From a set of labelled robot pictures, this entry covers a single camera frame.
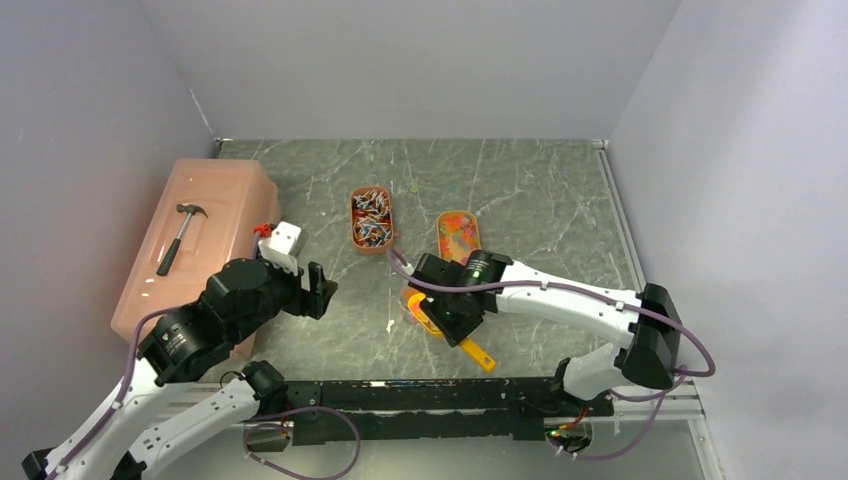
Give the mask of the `orange plastic scoop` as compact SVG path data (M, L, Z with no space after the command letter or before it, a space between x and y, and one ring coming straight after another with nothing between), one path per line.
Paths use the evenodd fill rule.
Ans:
M431 337L443 340L444 335L421 309L421 302L428 297L418 290L405 287L401 293L401 303L406 311L406 317L412 324L418 325ZM494 371L497 362L471 338L462 340L457 347L473 360L484 372Z

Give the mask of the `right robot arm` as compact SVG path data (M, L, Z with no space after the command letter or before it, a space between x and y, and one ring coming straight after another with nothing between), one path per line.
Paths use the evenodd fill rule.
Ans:
M450 346L467 339L488 313L530 315L604 339L558 365L551 401L564 415L616 387L669 390L675 383L680 321L667 302L651 301L652 288L590 286L486 250L473 251L465 263L424 254L406 272L410 285L428 296L422 309Z

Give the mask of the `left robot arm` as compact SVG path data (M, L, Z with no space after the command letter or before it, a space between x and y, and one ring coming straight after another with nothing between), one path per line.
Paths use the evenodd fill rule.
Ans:
M338 289L320 264L287 272L264 259L236 259L210 276L192 303L151 314L136 334L121 381L60 445L29 453L29 479L152 479L231 424L279 417L288 386L268 362L251 362L211 398L157 426L157 415L234 346L285 312L321 318Z

